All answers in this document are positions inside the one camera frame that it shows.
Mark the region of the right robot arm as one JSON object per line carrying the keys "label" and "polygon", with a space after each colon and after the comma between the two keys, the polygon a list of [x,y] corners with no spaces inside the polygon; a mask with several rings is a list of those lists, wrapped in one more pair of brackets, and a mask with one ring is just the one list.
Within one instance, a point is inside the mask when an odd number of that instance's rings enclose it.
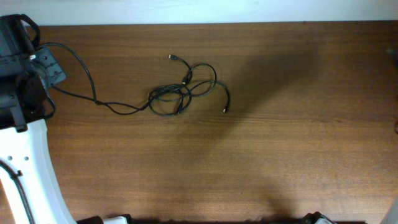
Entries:
{"label": "right robot arm", "polygon": [[336,224],[320,212],[308,213],[300,221],[300,224]]}

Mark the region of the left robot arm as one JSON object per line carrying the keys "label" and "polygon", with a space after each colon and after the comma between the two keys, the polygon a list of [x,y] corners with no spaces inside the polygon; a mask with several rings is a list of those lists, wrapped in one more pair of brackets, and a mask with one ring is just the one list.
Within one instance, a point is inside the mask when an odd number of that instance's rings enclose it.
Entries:
{"label": "left robot arm", "polygon": [[[74,223],[50,159],[50,88],[67,74],[25,14],[1,17],[1,184],[16,223]],[[52,111],[45,110],[49,103]]]}

